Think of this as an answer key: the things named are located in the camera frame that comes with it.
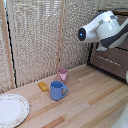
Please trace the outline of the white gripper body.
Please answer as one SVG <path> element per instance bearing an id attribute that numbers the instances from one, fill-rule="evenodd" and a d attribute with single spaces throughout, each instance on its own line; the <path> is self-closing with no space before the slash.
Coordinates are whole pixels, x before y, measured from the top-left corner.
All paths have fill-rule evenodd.
<path id="1" fill-rule="evenodd" d="M 96 48 L 96 51 L 99 52 L 99 51 L 106 51 L 106 50 L 107 50 L 107 48 L 103 47 L 103 46 L 101 45 L 101 43 L 99 42 L 99 43 L 98 43 L 98 46 L 97 46 L 97 48 Z"/>

